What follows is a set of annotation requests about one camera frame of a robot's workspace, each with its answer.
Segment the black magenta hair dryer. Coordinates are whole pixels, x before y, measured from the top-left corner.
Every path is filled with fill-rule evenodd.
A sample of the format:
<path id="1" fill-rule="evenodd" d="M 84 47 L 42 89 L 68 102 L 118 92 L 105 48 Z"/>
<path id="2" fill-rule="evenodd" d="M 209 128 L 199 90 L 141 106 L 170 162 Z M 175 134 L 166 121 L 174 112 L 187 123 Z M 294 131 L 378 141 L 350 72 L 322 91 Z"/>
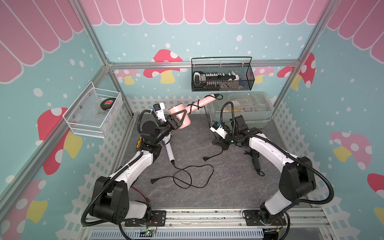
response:
<path id="1" fill-rule="evenodd" d="M 244 151 L 243 154 L 249 155 L 252 157 L 252 163 L 254 165 L 254 169 L 256 170 L 259 176 L 264 177 L 265 173 L 261 170 L 260 161 L 259 161 L 260 153 L 256 150 L 250 150 L 250 151 Z"/>

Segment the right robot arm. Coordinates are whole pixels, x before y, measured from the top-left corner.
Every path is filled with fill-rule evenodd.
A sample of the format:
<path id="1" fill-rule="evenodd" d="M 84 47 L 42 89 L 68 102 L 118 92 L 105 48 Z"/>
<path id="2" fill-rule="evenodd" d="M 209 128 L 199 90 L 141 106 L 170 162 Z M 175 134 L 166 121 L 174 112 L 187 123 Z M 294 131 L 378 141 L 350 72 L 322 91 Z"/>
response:
<path id="1" fill-rule="evenodd" d="M 274 220 L 287 216 L 287 210 L 299 203 L 325 205 L 334 199 L 335 191 L 331 182 L 313 167 L 309 158 L 300 158 L 285 151 L 258 128 L 249 128 L 241 115 L 232 116 L 230 124 L 228 127 L 223 120 L 213 123 L 210 130 L 218 135 L 213 141 L 214 145 L 224 151 L 230 145 L 249 148 L 244 153 L 252 157 L 259 175 L 264 174 L 260 167 L 260 156 L 264 156 L 281 173 L 277 192 L 260 205 L 258 215 L 262 225 L 272 225 Z M 323 200 L 304 198 L 317 188 L 315 177 L 319 177 L 328 188 L 329 194 Z"/>

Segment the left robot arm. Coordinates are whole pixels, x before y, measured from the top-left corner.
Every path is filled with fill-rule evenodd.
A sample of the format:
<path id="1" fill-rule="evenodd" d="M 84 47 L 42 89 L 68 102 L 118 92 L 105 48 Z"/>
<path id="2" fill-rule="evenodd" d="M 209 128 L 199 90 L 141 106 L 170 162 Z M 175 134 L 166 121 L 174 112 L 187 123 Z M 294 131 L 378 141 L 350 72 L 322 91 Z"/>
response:
<path id="1" fill-rule="evenodd" d="M 187 111 L 170 114 L 165 117 L 165 122 L 155 119 L 142 124 L 145 113 L 149 113 L 149 110 L 143 110 L 138 119 L 137 128 L 141 140 L 136 154 L 115 173 L 96 180 L 92 200 L 81 217 L 82 226 L 90 227 L 106 222 L 120 225 L 126 220 L 151 218 L 149 204 L 130 201 L 129 189 L 139 175 L 158 158 L 163 139 L 182 126 Z"/>

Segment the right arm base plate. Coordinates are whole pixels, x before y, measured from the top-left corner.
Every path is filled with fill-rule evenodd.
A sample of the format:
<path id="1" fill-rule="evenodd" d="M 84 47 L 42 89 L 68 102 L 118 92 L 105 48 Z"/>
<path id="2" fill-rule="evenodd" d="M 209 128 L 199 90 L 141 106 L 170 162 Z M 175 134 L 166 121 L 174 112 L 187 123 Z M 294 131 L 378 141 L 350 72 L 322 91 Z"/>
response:
<path id="1" fill-rule="evenodd" d="M 270 215 L 268 212 L 260 210 L 244 210 L 242 217 L 245 219 L 247 226 L 283 227 L 287 225 L 286 217 L 283 213 Z"/>

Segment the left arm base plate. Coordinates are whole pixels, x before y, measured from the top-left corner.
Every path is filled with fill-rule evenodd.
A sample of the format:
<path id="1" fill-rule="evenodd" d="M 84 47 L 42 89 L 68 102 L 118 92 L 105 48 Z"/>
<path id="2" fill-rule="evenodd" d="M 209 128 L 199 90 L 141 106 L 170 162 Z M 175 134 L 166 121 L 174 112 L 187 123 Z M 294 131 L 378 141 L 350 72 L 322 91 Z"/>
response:
<path id="1" fill-rule="evenodd" d="M 132 219 L 125 221 L 125 227 L 164 227 L 167 211 L 151 211 L 143 219 Z"/>

